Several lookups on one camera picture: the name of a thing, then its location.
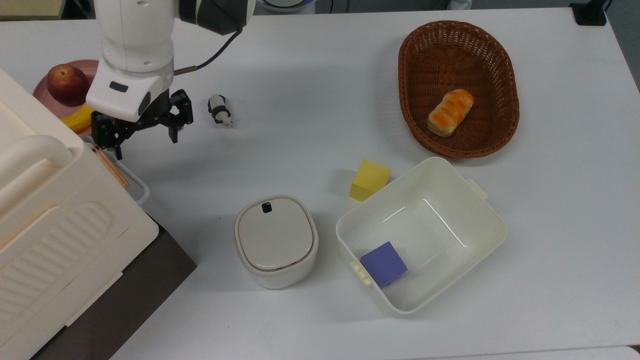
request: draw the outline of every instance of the white container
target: white container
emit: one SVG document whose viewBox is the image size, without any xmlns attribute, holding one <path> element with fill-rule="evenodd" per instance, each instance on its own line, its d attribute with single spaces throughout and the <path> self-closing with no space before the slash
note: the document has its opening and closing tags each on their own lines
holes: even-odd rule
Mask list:
<svg viewBox="0 0 640 360">
<path fill-rule="evenodd" d="M 414 313 L 504 241 L 485 198 L 447 160 L 427 159 L 340 218 L 340 256 L 383 313 Z M 408 271 L 381 290 L 359 259 L 387 241 Z"/>
<path fill-rule="evenodd" d="M 236 218 L 234 234 L 244 267 L 265 288 L 302 280 L 316 261 L 316 225 L 307 207 L 293 196 L 272 196 L 245 207 Z"/>
<path fill-rule="evenodd" d="M 158 234 L 73 131 L 0 70 L 0 359 L 30 359 Z"/>
</svg>

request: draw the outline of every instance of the bread roll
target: bread roll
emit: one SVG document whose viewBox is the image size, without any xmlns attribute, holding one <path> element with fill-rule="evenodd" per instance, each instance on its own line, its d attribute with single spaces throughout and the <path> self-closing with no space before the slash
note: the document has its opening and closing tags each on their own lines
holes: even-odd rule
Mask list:
<svg viewBox="0 0 640 360">
<path fill-rule="evenodd" d="M 474 97 L 466 90 L 447 92 L 442 102 L 429 114 L 427 129 L 446 138 L 453 134 L 473 105 Z"/>
</svg>

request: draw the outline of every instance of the brown basket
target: brown basket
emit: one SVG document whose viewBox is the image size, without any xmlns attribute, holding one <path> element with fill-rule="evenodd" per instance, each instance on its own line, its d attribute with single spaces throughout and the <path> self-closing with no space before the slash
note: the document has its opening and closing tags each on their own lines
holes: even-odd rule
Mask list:
<svg viewBox="0 0 640 360">
<path fill-rule="evenodd" d="M 429 151 L 480 158 L 500 150 L 516 131 L 520 105 L 511 60 L 475 25 L 444 20 L 414 30 L 400 48 L 398 80 L 404 119 Z M 427 118 L 457 88 L 470 92 L 475 103 L 455 132 L 442 138 L 427 130 Z"/>
</svg>

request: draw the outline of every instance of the apple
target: apple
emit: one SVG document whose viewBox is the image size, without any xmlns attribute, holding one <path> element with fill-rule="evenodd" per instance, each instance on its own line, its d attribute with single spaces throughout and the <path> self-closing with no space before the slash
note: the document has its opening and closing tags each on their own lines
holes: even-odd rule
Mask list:
<svg viewBox="0 0 640 360">
<path fill-rule="evenodd" d="M 47 74 L 47 89 L 65 106 L 80 106 L 86 101 L 89 80 L 82 70 L 69 64 L 56 65 Z"/>
</svg>

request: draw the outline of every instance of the white plastic bin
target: white plastic bin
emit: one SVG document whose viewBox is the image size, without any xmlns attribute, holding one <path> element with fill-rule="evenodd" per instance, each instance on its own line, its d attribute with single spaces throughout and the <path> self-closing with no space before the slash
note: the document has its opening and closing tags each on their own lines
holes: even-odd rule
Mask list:
<svg viewBox="0 0 640 360">
<path fill-rule="evenodd" d="M 340 218 L 340 256 L 386 315 L 414 313 L 506 238 L 483 195 L 447 160 L 427 159 Z M 381 290 L 359 259 L 387 241 L 408 271 Z"/>
</svg>

